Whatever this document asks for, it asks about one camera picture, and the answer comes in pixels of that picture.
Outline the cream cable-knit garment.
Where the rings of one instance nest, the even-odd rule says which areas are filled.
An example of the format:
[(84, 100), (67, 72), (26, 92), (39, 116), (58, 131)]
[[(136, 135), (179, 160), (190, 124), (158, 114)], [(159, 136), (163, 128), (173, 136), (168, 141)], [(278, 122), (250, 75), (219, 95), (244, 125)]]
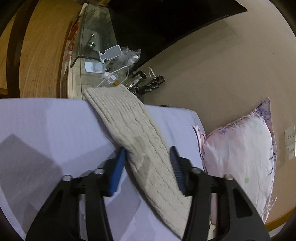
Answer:
[(196, 128), (198, 115), (189, 109), (143, 104), (126, 87), (88, 88), (85, 98), (103, 120), (115, 142), (128, 153), (138, 188), (152, 211), (178, 238), (184, 234), (191, 198), (179, 190), (170, 162), (170, 147), (203, 168)]

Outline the pink floral pillow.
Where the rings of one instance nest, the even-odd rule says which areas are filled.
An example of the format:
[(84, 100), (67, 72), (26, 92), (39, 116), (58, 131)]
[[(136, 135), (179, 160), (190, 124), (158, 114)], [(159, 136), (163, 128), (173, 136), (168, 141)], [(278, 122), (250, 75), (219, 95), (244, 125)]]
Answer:
[(275, 203), (277, 158), (270, 99), (264, 99), (249, 114), (208, 135), (198, 126), (194, 131), (204, 170), (216, 177), (231, 174), (266, 222)]

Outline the glass top side table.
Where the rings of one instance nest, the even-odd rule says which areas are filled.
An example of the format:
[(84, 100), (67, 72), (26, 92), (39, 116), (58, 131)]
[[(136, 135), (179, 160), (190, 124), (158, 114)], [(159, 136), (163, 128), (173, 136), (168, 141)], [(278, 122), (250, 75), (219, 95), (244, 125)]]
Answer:
[(70, 27), (63, 54), (60, 97), (83, 99), (88, 87), (98, 87), (103, 79), (95, 67), (100, 54), (116, 45), (108, 8), (84, 4)]

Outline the white phone holder stand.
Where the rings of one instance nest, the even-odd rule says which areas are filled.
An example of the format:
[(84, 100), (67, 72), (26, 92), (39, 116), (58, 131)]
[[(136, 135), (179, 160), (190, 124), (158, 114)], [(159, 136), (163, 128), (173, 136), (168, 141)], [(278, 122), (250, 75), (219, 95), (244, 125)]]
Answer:
[(119, 45), (106, 49), (104, 53), (99, 52), (99, 60), (89, 60), (84, 63), (85, 71), (87, 73), (103, 74), (107, 66), (106, 62), (118, 57), (121, 53), (122, 51)]

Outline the clear plastic bag with bottles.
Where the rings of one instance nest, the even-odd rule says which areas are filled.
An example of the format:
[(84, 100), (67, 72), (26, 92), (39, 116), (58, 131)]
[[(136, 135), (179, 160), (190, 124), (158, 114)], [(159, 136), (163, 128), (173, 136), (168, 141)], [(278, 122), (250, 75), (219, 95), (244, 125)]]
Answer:
[(116, 58), (116, 62), (114, 63), (115, 70), (124, 66), (131, 70), (140, 59), (140, 54), (141, 49), (130, 50), (128, 47), (123, 47), (121, 54)]

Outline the wooden headboard frame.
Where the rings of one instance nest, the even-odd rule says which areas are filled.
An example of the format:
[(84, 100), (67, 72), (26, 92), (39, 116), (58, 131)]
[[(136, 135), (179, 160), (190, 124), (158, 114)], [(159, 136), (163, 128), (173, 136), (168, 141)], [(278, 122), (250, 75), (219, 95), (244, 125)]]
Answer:
[(277, 218), (276, 220), (267, 223), (265, 225), (267, 231), (270, 232), (270, 231), (280, 227), (281, 225), (285, 224), (290, 219), (292, 214), (293, 214), (293, 209), (291, 209), (289, 212), (285, 213), (281, 217)]

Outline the white wall socket plate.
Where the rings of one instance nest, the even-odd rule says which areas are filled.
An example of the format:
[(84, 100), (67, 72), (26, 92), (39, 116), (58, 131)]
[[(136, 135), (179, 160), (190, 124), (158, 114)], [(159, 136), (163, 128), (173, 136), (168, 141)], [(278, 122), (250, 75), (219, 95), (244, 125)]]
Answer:
[(295, 157), (295, 126), (285, 130), (285, 159), (287, 161)]

